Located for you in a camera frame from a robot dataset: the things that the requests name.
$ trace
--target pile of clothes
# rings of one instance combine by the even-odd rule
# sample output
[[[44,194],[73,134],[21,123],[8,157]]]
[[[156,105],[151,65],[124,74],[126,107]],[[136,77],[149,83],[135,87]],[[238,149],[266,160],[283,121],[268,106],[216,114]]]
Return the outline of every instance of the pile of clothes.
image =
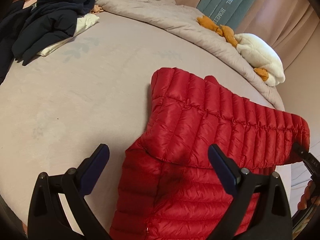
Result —
[[[39,54],[46,56],[66,41],[94,25],[95,0],[37,0],[36,7],[24,8],[17,0],[0,22],[0,84],[12,60],[27,65]]]

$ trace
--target red quilted jacket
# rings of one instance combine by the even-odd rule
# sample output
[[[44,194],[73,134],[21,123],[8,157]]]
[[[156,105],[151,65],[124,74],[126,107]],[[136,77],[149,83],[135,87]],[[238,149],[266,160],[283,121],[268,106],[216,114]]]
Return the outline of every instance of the red quilted jacket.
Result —
[[[294,141],[309,148],[301,117],[252,103],[212,76],[162,68],[151,88],[146,132],[126,151],[114,240],[206,239],[232,201],[208,161],[213,143],[239,167],[260,174],[300,161],[290,154]],[[257,197],[237,233],[248,227]]]

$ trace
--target person's hand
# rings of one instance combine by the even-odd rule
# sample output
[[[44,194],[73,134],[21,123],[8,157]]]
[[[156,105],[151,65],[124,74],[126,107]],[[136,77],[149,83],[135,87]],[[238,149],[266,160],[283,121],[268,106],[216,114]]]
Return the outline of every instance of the person's hand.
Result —
[[[307,208],[307,201],[310,199],[310,188],[313,184],[313,181],[310,180],[308,182],[307,187],[304,190],[304,194],[301,196],[300,202],[298,203],[298,210],[304,210]],[[319,206],[320,205],[320,197],[315,196],[311,199],[312,204]]]

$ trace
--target jacket sleeve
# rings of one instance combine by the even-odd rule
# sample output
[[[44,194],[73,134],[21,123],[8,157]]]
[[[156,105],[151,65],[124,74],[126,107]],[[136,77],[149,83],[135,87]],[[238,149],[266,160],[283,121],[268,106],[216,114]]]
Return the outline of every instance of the jacket sleeve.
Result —
[[[27,65],[39,51],[58,41],[72,37],[76,30],[77,14],[59,10],[40,17],[25,28],[12,46],[16,59]]]

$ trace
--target beige bed sheet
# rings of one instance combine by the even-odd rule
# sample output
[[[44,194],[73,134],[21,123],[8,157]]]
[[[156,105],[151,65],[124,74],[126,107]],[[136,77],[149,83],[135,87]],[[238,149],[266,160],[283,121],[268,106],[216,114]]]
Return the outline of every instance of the beige bed sheet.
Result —
[[[236,71],[190,42],[107,12],[99,17],[47,57],[13,63],[0,86],[0,193],[25,223],[38,174],[77,167],[105,143],[110,160],[86,200],[110,227],[124,151],[145,128],[151,76],[163,66],[214,75],[232,92],[271,107]]]

